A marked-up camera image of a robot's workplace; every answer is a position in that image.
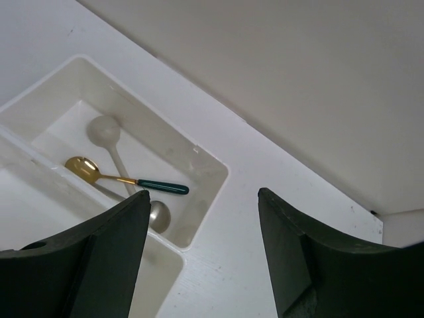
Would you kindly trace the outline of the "gold spoon green handle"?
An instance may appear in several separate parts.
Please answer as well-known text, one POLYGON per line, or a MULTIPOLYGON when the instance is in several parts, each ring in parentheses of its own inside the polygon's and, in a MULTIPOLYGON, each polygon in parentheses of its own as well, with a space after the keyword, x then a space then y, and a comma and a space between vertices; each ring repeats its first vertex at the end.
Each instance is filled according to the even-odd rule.
POLYGON ((189 193, 189 188, 186 185, 102 174, 94 161, 82 156, 69 158, 64 166, 89 184, 95 184, 100 179, 107 179, 175 195, 187 195, 189 193))

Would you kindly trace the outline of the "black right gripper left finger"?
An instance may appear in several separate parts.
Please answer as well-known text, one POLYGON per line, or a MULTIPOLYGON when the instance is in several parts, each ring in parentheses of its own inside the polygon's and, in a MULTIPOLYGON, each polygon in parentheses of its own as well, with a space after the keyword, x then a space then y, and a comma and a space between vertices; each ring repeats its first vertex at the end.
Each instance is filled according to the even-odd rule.
POLYGON ((1 252, 2 317, 128 317, 150 194, 20 250, 1 252))

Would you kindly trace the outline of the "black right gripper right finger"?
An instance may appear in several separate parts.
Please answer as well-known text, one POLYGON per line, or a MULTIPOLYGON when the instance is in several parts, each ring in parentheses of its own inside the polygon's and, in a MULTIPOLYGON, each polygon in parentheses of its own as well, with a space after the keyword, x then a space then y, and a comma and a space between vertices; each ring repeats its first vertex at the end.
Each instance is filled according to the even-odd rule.
POLYGON ((422 317, 423 244, 376 244, 302 213, 265 187, 258 213, 279 317, 422 317))

